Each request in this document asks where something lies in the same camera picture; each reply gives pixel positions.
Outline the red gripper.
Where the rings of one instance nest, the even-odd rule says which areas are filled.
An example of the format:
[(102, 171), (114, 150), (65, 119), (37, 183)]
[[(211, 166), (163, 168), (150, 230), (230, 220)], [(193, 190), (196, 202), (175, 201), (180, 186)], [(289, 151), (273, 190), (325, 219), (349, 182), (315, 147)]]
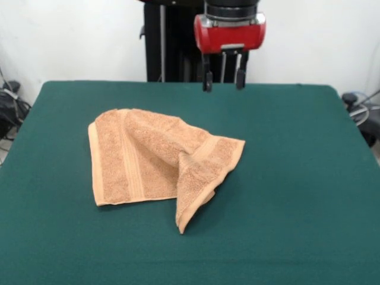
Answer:
[[(202, 55), (202, 90), (212, 91), (213, 73), (210, 70), (210, 56), (225, 50), (255, 50), (261, 47), (265, 32), (266, 18), (257, 13), (245, 21), (211, 20), (205, 14), (198, 14), (194, 20), (194, 33), (198, 49)], [(236, 71), (236, 88), (245, 88), (247, 52), (241, 53), (240, 65)]]

